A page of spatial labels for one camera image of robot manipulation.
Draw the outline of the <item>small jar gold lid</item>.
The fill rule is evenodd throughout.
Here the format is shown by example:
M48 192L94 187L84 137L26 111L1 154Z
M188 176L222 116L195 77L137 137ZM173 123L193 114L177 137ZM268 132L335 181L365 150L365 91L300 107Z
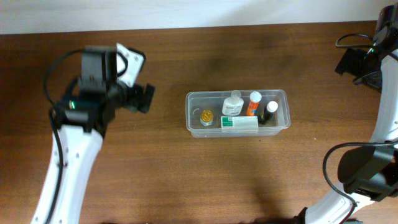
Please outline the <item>small jar gold lid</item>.
M200 116L200 122L204 126L210 126L213 123L214 115L210 110L203 110Z

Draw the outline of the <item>white lotion bottle clear cap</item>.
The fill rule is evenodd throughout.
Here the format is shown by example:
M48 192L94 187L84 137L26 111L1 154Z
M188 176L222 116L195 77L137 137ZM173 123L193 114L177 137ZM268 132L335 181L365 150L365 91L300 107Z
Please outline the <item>white lotion bottle clear cap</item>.
M241 92L234 90L231 96L223 102L222 114L225 116L238 116L243 108L244 100L241 98Z

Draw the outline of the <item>white green medicine box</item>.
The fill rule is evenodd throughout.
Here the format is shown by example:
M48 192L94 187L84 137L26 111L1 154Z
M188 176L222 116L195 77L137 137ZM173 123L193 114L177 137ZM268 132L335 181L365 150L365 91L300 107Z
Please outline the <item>white green medicine box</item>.
M258 121L255 116L222 116L222 129L257 129Z

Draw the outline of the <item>dark bottle white cap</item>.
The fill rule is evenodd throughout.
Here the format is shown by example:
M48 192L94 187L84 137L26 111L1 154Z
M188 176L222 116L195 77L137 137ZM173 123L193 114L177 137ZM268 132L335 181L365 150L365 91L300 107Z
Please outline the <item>dark bottle white cap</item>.
M279 105L276 101L270 101L265 105L262 113L258 116L258 122L260 124L267 124L274 116L274 113L277 111Z

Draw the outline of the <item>orange tube white cap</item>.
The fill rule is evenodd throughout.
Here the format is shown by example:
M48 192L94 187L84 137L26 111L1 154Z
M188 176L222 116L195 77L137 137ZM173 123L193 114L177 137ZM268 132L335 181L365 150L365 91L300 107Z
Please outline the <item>orange tube white cap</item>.
M262 95L258 91L253 91L249 95L249 104L246 111L247 116L254 116L257 111L259 102L262 100Z

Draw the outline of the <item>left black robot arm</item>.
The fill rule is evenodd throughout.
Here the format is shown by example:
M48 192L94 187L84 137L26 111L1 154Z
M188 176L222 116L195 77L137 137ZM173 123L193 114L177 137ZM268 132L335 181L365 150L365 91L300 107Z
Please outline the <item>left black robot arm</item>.
M78 223L91 169L116 110L147 113L155 88L138 85L144 52L122 44L86 46L56 59L44 76L81 54L81 72L58 101L50 101L52 150L32 223Z

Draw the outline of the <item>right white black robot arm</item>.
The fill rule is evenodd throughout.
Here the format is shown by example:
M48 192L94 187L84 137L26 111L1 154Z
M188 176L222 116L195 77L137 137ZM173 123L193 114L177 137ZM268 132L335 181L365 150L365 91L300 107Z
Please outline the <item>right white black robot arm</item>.
M335 72L381 93L369 142L333 146L324 156L323 176L331 190L305 207L291 223L352 223L365 206L397 196L397 4L381 9L370 45L344 45Z

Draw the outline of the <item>clear plastic container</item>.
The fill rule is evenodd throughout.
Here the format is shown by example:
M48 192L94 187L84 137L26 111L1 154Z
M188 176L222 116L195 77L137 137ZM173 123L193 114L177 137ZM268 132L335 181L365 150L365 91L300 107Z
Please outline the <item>clear plastic container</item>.
M229 138L246 136L274 136L281 130L290 127L290 111L287 96L283 90L258 90L262 100L257 107L257 118L264 107L270 101L276 101L279 105L273 118L265 125L258 124L257 129L222 129L221 117L223 102L231 96L230 91L197 91L188 93L185 100L186 127L195 138ZM244 100L243 108L238 116L246 116L249 104L249 95L253 90L241 90L241 98ZM203 110L210 110L213 115L213 123L204 126L200 122Z

